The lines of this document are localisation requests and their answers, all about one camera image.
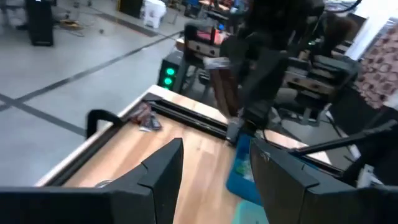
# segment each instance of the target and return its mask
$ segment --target blue box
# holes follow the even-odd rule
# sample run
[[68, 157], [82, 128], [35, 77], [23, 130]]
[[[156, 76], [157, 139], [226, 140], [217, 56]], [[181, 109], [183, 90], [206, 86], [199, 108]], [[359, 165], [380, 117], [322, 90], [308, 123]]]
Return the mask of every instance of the blue box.
[[199, 0], [186, 0], [185, 2], [192, 6], [199, 6]]
[[226, 181], [226, 188], [245, 200], [261, 205], [260, 195], [254, 182], [243, 178], [242, 174], [237, 172], [237, 169], [242, 166], [242, 162], [249, 156], [251, 138], [246, 134], [239, 136], [236, 156]]
[[262, 206], [243, 200], [238, 204], [232, 224], [269, 224]]

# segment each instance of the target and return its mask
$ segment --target snack package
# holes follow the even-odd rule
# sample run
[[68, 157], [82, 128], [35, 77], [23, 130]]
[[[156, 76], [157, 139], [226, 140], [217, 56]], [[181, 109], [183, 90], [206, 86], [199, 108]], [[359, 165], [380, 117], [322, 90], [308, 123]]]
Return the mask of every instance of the snack package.
[[140, 126], [140, 131], [158, 131], [162, 129], [162, 125], [156, 119], [156, 113], [147, 103], [141, 103], [138, 109], [130, 116], [131, 122]]
[[133, 111], [130, 115], [130, 120], [134, 124], [141, 125], [146, 121], [147, 117], [150, 117], [151, 109], [147, 103], [141, 103], [138, 109]]

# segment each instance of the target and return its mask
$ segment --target desk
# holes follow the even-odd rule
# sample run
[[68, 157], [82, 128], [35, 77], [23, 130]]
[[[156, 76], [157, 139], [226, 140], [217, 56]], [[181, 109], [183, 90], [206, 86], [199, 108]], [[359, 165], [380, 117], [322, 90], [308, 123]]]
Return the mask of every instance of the desk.
[[[186, 108], [205, 114], [221, 122], [226, 122], [218, 110], [193, 101], [159, 86], [150, 87], [146, 93], [162, 96]], [[119, 115], [122, 116], [136, 105], [134, 101]], [[157, 115], [163, 126], [159, 132], [140, 132], [138, 127], [126, 124], [110, 141], [106, 143], [75, 175], [70, 178], [66, 187], [92, 187], [102, 180], [116, 179], [137, 166], [140, 161], [171, 139], [182, 137], [184, 143], [183, 177], [178, 195], [174, 223], [228, 223], [232, 221], [236, 205], [241, 199], [230, 193], [226, 179], [234, 159], [234, 149], [223, 140], [210, 136], [199, 130], [184, 126], [174, 120]], [[43, 186], [57, 172], [60, 172], [74, 157], [84, 151], [99, 138], [102, 131], [84, 142], [57, 167], [51, 170], [37, 183]], [[286, 147], [300, 147], [303, 143], [281, 134], [266, 131], [270, 141]], [[324, 152], [312, 155], [324, 162], [329, 162]]]

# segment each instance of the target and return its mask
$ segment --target floor tile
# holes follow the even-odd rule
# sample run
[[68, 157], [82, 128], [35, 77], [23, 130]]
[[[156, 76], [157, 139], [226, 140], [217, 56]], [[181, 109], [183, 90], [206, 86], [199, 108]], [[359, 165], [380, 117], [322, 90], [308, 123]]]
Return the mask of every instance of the floor tile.
[[162, 38], [95, 16], [80, 17], [90, 25], [81, 31], [84, 37], [56, 29], [54, 47], [31, 46], [26, 32], [7, 30], [0, 38], [0, 93], [18, 98]]
[[118, 113], [156, 84], [162, 58], [173, 46], [174, 40], [164, 40], [27, 104], [84, 128], [89, 110], [105, 109]]
[[83, 141], [21, 110], [0, 113], [0, 185], [34, 185]]

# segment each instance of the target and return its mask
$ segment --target gray floor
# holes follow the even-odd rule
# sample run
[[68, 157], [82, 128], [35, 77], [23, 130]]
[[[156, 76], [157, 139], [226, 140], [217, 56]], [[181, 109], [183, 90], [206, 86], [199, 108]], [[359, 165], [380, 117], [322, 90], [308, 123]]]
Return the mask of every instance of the gray floor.
[[[0, 185], [34, 184], [84, 141], [89, 110], [117, 113], [154, 84], [160, 62], [177, 38], [173, 34], [188, 21], [178, 16], [170, 24], [175, 15], [170, 10], [154, 30], [158, 35], [148, 37], [118, 25], [117, 19], [94, 15], [107, 13], [143, 26], [116, 12], [116, 1], [96, 0], [94, 9], [82, 6], [79, 13], [72, 0], [58, 1], [61, 11], [71, 10], [72, 18], [84, 25], [78, 33], [84, 37], [56, 29], [55, 47], [33, 47], [25, 32], [0, 35]], [[327, 124], [316, 129], [284, 126], [307, 144], [338, 138]], [[341, 153], [336, 164], [345, 166]]]

